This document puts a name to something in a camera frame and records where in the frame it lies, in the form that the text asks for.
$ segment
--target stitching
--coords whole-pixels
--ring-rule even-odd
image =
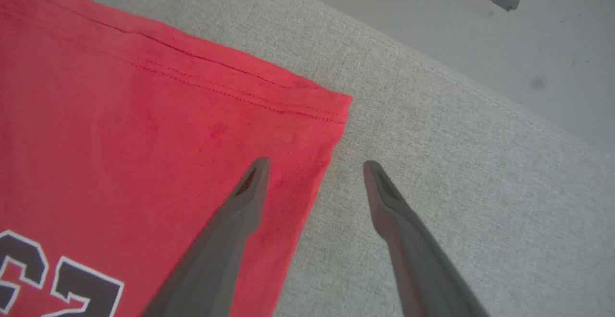
[[[129,61],[125,61],[125,62],[126,62],[126,63],[129,63],[129,64],[130,64],[130,65],[132,65],[132,66],[143,68],[143,70],[146,70],[146,71],[150,71],[150,72],[153,72],[153,73],[156,73],[156,74],[162,74],[163,76],[167,76],[167,77],[169,77],[169,78],[175,79],[176,81],[180,81],[180,82],[182,82],[182,83],[186,83],[186,84],[189,84],[189,85],[193,85],[193,86],[196,86],[196,87],[200,87],[200,88],[202,88],[202,89],[206,89],[206,90],[209,90],[209,91],[217,92],[218,94],[222,94],[222,95],[224,95],[224,96],[228,96],[229,98],[236,98],[237,100],[241,100],[241,101],[244,101],[244,102],[248,102],[248,103],[250,103],[250,104],[252,104],[252,105],[256,105],[256,106],[259,106],[259,107],[263,107],[264,109],[268,109],[268,110],[270,110],[270,111],[274,111],[275,113],[279,113],[279,114],[294,114],[294,115],[303,115],[303,116],[307,116],[307,117],[309,117],[309,118],[313,118],[313,119],[317,119],[317,120],[325,120],[326,122],[334,122],[334,123],[336,123],[336,124],[342,124],[342,125],[344,124],[344,122],[337,122],[336,120],[331,120],[331,119],[328,119],[328,118],[321,118],[321,117],[319,117],[319,116],[314,116],[314,115],[310,115],[310,114],[305,114],[305,113],[301,113],[301,112],[298,112],[298,111],[287,111],[287,110],[277,110],[277,109],[273,109],[273,108],[271,108],[271,107],[267,107],[266,105],[262,105],[261,103],[252,102],[252,101],[250,101],[250,100],[246,100],[246,99],[244,99],[244,98],[238,98],[237,96],[233,96],[233,95],[231,95],[231,94],[228,94],[228,93],[226,93],[226,92],[222,92],[222,91],[219,91],[219,90],[213,89],[213,88],[211,88],[211,87],[206,87],[206,86],[204,86],[204,85],[198,85],[198,84],[196,84],[196,83],[192,83],[192,82],[189,82],[189,81],[185,81],[185,80],[180,79],[180,78],[177,78],[177,77],[175,77],[175,76],[171,76],[171,74],[167,74],[167,73],[164,73],[164,72],[160,72],[160,71],[157,71],[157,70],[153,70],[152,68],[148,68],[148,67],[145,67],[145,66],[137,65],[136,63],[132,63],[132,62],[129,62]]]
[[[557,138],[554,136],[553,131],[546,129],[544,130],[542,126],[536,126],[530,122],[528,122],[525,119],[525,116],[521,115],[521,113],[519,113],[519,111],[515,110],[514,108],[510,107],[509,105],[505,105],[503,104],[501,101],[498,101],[494,98],[492,98],[492,96],[488,96],[488,94],[486,94],[485,92],[479,90],[479,89],[475,89],[473,87],[470,87],[469,85],[466,85],[466,83],[460,82],[460,81],[456,81],[453,80],[447,76],[444,76],[442,74],[442,72],[434,69],[431,66],[426,66],[424,65],[419,59],[417,59],[415,56],[413,56],[410,52],[407,52],[405,50],[402,50],[401,48],[399,48],[397,45],[393,44],[393,43],[389,43],[387,41],[382,42],[380,39],[378,39],[378,37],[369,31],[366,31],[365,28],[359,27],[357,24],[354,23],[345,23],[342,22],[342,20],[340,18],[337,17],[333,17],[332,15],[328,14],[328,13],[324,13],[322,12],[320,9],[316,8],[316,6],[313,6],[312,4],[309,4],[307,2],[305,2],[305,0],[297,0],[304,8],[308,8],[311,9],[313,11],[316,11],[318,13],[320,13],[321,15],[324,15],[325,17],[334,20],[335,22],[337,22],[338,24],[342,24],[345,28],[347,29],[351,29],[351,30],[356,30],[358,31],[358,33],[360,35],[363,35],[367,40],[371,41],[372,43],[375,43],[377,46],[383,47],[383,48],[387,48],[387,49],[391,49],[393,50],[393,52],[397,53],[399,56],[402,56],[406,59],[410,59],[411,61],[414,61],[415,63],[417,63],[421,68],[424,68],[430,72],[433,72],[434,74],[436,74],[437,76],[439,76],[440,78],[443,78],[444,80],[453,83],[456,86],[462,87],[463,89],[465,89],[466,91],[469,91],[472,95],[477,96],[478,98],[480,98],[481,100],[484,100],[485,102],[491,104],[492,106],[496,107],[497,109],[503,110],[505,111],[508,115],[516,118],[517,120],[519,120],[520,122],[524,123],[525,125],[528,125],[529,127],[531,127],[531,129],[535,129],[538,130],[540,133],[543,133],[544,135],[547,135],[547,137],[556,140],[556,142],[562,144],[562,140],[560,138]],[[573,150],[574,152],[582,155],[584,158],[588,159],[589,161],[594,161],[595,158],[590,158],[587,157],[587,155],[581,151],[579,148],[571,146],[570,144],[565,144],[565,146],[571,150]]]
[[[167,47],[169,47],[169,48],[172,48],[172,49],[174,49],[174,50],[177,50],[178,52],[180,52],[180,53],[182,53],[182,54],[186,54],[187,56],[194,57],[194,58],[196,58],[196,59],[202,59],[202,60],[204,60],[204,61],[209,61],[209,62],[212,62],[212,63],[217,63],[218,65],[224,66],[224,67],[226,67],[226,68],[230,68],[231,70],[235,70],[235,71],[238,71],[238,72],[242,72],[242,73],[248,74],[248,75],[250,75],[250,76],[256,77],[256,78],[258,78],[258,79],[262,79],[263,81],[266,81],[266,82],[271,83],[272,85],[276,85],[276,86],[278,86],[278,87],[283,87],[283,88],[285,88],[285,89],[304,89],[304,88],[305,88],[305,87],[299,87],[299,86],[297,86],[297,87],[291,87],[291,86],[287,86],[287,85],[281,85],[281,84],[276,83],[276,82],[274,82],[274,81],[270,81],[270,80],[268,80],[268,79],[266,79],[266,78],[263,78],[263,77],[261,77],[261,76],[259,76],[259,75],[257,75],[257,74],[254,74],[254,73],[251,73],[251,72],[248,72],[248,71],[244,71],[244,70],[241,70],[241,69],[239,69],[239,68],[232,67],[232,66],[230,66],[230,65],[226,65],[226,63],[221,63],[221,62],[219,62],[219,61],[215,61],[215,60],[213,60],[213,59],[208,59],[208,58],[206,58],[206,57],[198,56],[198,55],[193,54],[193,53],[191,53],[191,52],[188,52],[188,51],[186,51],[186,50],[183,50],[183,49],[177,48],[177,47],[175,47],[175,46],[172,46],[171,44],[165,43],[165,42],[163,42],[163,41],[161,41],[161,40],[159,40],[159,39],[156,39],[156,38],[154,38],[154,37],[151,37],[151,36],[149,36],[149,35],[147,35],[147,34],[145,34],[145,33],[131,32],[131,31],[129,31],[129,30],[125,30],[125,29],[122,29],[122,28],[118,28],[118,27],[113,26],[113,25],[111,25],[111,24],[107,24],[107,23],[101,22],[101,21],[99,21],[99,20],[96,20],[96,19],[90,18],[90,17],[88,17],[88,16],[86,16],[86,15],[83,15],[83,14],[81,14],[81,13],[79,13],[79,12],[73,11],[72,9],[65,8],[64,6],[61,6],[61,5],[59,5],[59,4],[55,4],[55,3],[53,3],[53,2],[49,2],[49,1],[47,1],[47,0],[39,0],[39,1],[44,2],[44,3],[46,3],[46,4],[50,4],[50,5],[55,6],[55,7],[57,7],[57,8],[61,8],[61,9],[65,10],[65,11],[70,12],[70,13],[73,13],[73,14],[75,14],[75,15],[79,15],[79,17],[83,17],[84,19],[92,20],[93,22],[95,22],[95,23],[97,23],[97,24],[101,24],[101,25],[103,25],[103,26],[107,26],[107,27],[112,28],[112,29],[115,29],[115,30],[117,30],[117,31],[119,31],[119,32],[121,32],[121,33],[132,34],[132,35],[139,35],[139,36],[142,36],[142,37],[145,37],[145,38],[151,39],[151,40],[152,40],[152,41],[154,41],[154,42],[160,43],[160,44],[162,44],[162,45],[164,45],[164,46],[167,46]]]
[[[4,11],[2,11],[2,12],[0,12],[0,13],[2,13],[2,14],[4,14],[4,15],[8,15],[9,17],[13,17],[10,13],[6,13],[6,12],[4,12]],[[50,28],[45,27],[44,25],[41,25],[41,24],[39,24],[38,26],[40,26],[40,27],[42,27],[42,28],[46,28],[46,29],[48,29],[48,30],[50,29]],[[60,36],[64,37],[65,39],[68,39],[68,40],[71,40],[71,41],[74,41],[74,42],[77,42],[77,43],[83,44],[84,46],[86,46],[86,47],[88,47],[88,48],[90,48],[90,49],[96,50],[96,51],[101,52],[101,53],[103,53],[103,54],[106,54],[106,55],[108,55],[108,56],[112,56],[112,57],[114,57],[115,59],[117,59],[117,60],[119,60],[119,61],[123,61],[124,63],[128,63],[128,64],[130,64],[130,65],[132,65],[132,66],[134,66],[134,67],[142,68],[143,70],[146,70],[146,71],[149,71],[149,72],[153,72],[153,73],[156,73],[156,74],[160,74],[160,75],[162,75],[162,76],[166,76],[166,77],[169,77],[169,78],[175,79],[176,81],[180,81],[180,82],[185,83],[185,84],[188,84],[188,85],[193,85],[193,86],[195,86],[195,87],[200,87],[200,88],[202,88],[202,89],[206,89],[206,90],[209,90],[209,91],[213,91],[213,92],[216,92],[216,93],[218,93],[218,94],[221,94],[221,95],[224,95],[224,96],[228,96],[229,98],[235,98],[235,99],[237,99],[237,100],[241,100],[241,101],[244,101],[244,102],[250,103],[250,104],[252,104],[252,105],[257,105],[257,106],[263,107],[263,108],[265,108],[265,109],[268,109],[268,110],[270,110],[270,111],[274,111],[275,113],[279,113],[279,114],[301,115],[301,116],[306,116],[306,117],[308,117],[308,118],[313,118],[313,119],[316,119],[316,120],[324,120],[324,121],[326,121],[326,122],[333,122],[333,123],[335,123],[335,124],[341,124],[341,125],[344,125],[344,124],[345,124],[345,122],[339,122],[339,121],[337,121],[337,120],[332,120],[332,119],[329,119],[329,118],[323,118],[323,117],[320,117],[320,116],[314,116],[314,115],[311,115],[311,114],[302,113],[302,112],[300,112],[300,111],[290,111],[290,110],[278,110],[278,109],[273,109],[273,108],[271,108],[271,107],[267,107],[266,105],[263,105],[263,104],[261,104],[261,103],[252,102],[252,101],[250,101],[250,100],[246,100],[246,99],[244,99],[244,98],[238,98],[237,96],[234,96],[234,95],[228,94],[228,93],[226,93],[226,92],[223,92],[223,91],[220,91],[220,90],[217,90],[217,89],[213,89],[213,88],[211,88],[211,87],[206,87],[206,86],[204,86],[204,85],[198,85],[198,84],[196,84],[196,83],[192,83],[192,82],[190,82],[190,81],[186,81],[186,80],[184,80],[184,79],[177,78],[176,76],[173,76],[173,75],[171,75],[171,74],[167,74],[167,73],[164,73],[164,72],[160,72],[160,71],[158,71],[158,70],[154,70],[154,69],[152,69],[152,68],[148,68],[148,67],[145,67],[145,66],[142,66],[142,65],[138,65],[138,64],[136,64],[136,63],[132,63],[132,61],[126,61],[125,59],[121,59],[120,57],[117,57],[116,55],[114,55],[114,54],[112,54],[112,53],[105,52],[105,51],[100,50],[100,49],[98,49],[98,48],[92,47],[92,46],[90,46],[90,45],[88,45],[88,44],[86,44],[86,43],[84,43],[84,42],[81,42],[79,39],[74,39],[74,38],[72,38],[72,37],[66,37],[66,36],[61,35],[61,34],[60,34]],[[226,87],[226,85],[222,85],[222,84],[220,84],[220,83],[216,83],[216,82],[211,82],[211,83],[216,84],[216,85],[221,85],[221,86]]]
[[[48,22],[47,20],[42,20],[40,18],[37,18],[37,20],[34,20],[34,21],[33,20],[27,20],[27,19],[25,19],[26,18],[26,13],[15,12],[17,15],[20,16],[19,18],[15,17],[15,15],[13,15],[11,13],[8,13],[8,12],[2,11],[0,13],[3,13],[4,15],[8,15],[9,17],[16,18],[18,20],[28,21],[30,24],[36,24],[36,23],[46,23],[46,24],[49,24],[49,26],[44,26],[43,24],[40,24],[39,27],[41,27],[41,28],[45,28],[45,29],[48,29],[48,30],[53,30],[54,28],[57,28],[57,29],[62,30],[64,32],[68,32],[68,33],[72,33],[72,34],[77,35],[76,32],[71,31],[69,28],[64,28],[62,26],[58,26],[55,23]],[[130,61],[126,61],[125,59],[117,56],[116,54],[114,54],[112,52],[109,52],[107,50],[101,50],[100,48],[96,48],[95,46],[90,45],[90,43],[92,43],[92,41],[86,41],[84,39],[76,39],[74,37],[66,37],[66,36],[63,36],[63,35],[62,35],[62,37],[64,37],[65,39],[70,39],[70,40],[75,41],[75,42],[79,42],[79,43],[83,44],[86,47],[89,47],[89,48],[94,49],[94,50],[98,50],[101,53],[108,54],[109,56],[115,57],[116,59],[119,59],[121,61],[130,63]],[[176,72],[178,74],[182,74],[183,76],[200,79],[199,76],[195,76],[193,74],[188,74],[188,73],[182,72],[180,70],[177,70],[175,68],[167,67],[165,65],[162,65],[161,63],[158,63],[156,61],[152,61],[152,60],[144,58],[144,57],[140,57],[140,56],[136,56],[136,55],[132,55],[132,54],[130,54],[130,56],[135,58],[135,59],[141,59],[141,60],[146,61],[148,63],[152,63],[154,65],[157,65],[158,67],[165,68],[167,70]],[[240,89],[236,89],[234,87],[231,87],[230,85],[225,85],[225,84],[222,84],[222,83],[218,83],[216,81],[209,81],[209,80],[207,80],[206,82],[207,83],[211,83],[211,84],[215,84],[215,85],[220,85],[221,87],[225,87],[227,89],[240,92],[240,93],[242,93],[244,95],[251,96],[252,98],[259,98],[260,100],[263,100],[264,102],[270,103],[272,105],[288,106],[288,107],[302,107],[302,108],[305,108],[305,109],[310,109],[310,110],[318,111],[318,112],[321,112],[321,113],[328,113],[328,114],[336,115],[336,116],[347,116],[347,114],[344,115],[344,114],[341,114],[341,113],[336,113],[334,111],[322,110],[322,109],[318,109],[316,107],[312,107],[312,106],[309,106],[309,105],[298,105],[298,104],[294,104],[294,103],[278,103],[278,102],[273,102],[273,101],[270,101],[268,98],[262,98],[260,96],[250,94],[249,92],[242,91]]]

